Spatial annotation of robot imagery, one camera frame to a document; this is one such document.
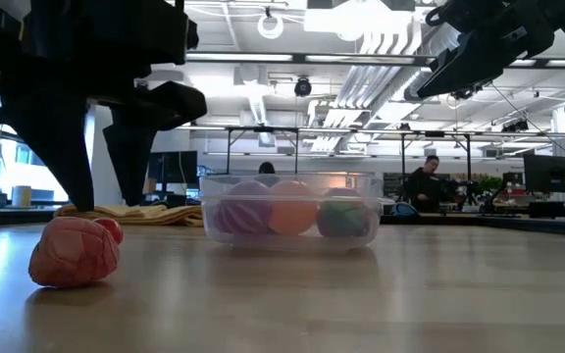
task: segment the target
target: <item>pink ball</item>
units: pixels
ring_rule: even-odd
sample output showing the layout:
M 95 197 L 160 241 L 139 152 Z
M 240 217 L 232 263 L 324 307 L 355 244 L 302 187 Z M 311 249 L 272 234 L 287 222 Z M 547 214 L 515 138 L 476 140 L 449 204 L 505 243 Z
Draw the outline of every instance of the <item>pink ball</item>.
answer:
M 269 188 L 258 181 L 244 181 L 235 185 L 227 195 L 266 196 Z M 221 232 L 232 234 L 268 233 L 272 217 L 272 203 L 268 200 L 222 200 L 215 212 L 215 226 Z
M 119 246 L 105 227 L 89 220 L 57 218 L 34 247 L 29 276 L 40 284 L 73 287 L 91 284 L 117 269 Z

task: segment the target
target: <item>security camera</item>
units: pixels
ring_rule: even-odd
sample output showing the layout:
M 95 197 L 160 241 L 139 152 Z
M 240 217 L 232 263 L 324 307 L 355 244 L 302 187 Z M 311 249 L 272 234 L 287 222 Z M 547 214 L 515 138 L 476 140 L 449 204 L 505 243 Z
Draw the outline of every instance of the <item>security camera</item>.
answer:
M 295 84 L 295 95 L 298 97 L 306 97 L 311 94 L 311 82 L 308 77 L 301 77 L 298 83 Z

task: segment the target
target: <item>window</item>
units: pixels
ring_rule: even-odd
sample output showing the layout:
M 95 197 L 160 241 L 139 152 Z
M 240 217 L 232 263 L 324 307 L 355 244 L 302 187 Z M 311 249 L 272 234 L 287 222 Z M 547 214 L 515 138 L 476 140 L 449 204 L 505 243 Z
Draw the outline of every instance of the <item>window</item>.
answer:
M 30 186 L 33 201 L 68 201 L 69 196 L 24 143 L 0 140 L 0 191 L 12 198 L 14 186 Z

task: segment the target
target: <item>desk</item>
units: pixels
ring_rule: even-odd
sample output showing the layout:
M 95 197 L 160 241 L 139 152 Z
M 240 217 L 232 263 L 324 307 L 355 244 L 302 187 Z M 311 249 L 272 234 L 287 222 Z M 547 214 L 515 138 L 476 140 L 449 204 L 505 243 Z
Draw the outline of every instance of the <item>desk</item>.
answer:
M 565 351 L 564 236 L 381 227 L 318 256 L 126 227 L 103 284 L 55 291 L 26 272 L 40 231 L 0 227 L 0 352 Z

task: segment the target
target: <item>man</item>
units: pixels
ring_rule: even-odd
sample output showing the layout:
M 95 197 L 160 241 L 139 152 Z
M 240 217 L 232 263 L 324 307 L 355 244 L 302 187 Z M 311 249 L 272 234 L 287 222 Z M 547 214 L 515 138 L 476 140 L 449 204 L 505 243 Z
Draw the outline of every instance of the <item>man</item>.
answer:
M 407 195 L 418 212 L 436 212 L 439 209 L 440 185 L 435 175 L 438 166 L 439 158 L 429 156 L 424 167 L 418 168 L 407 179 Z

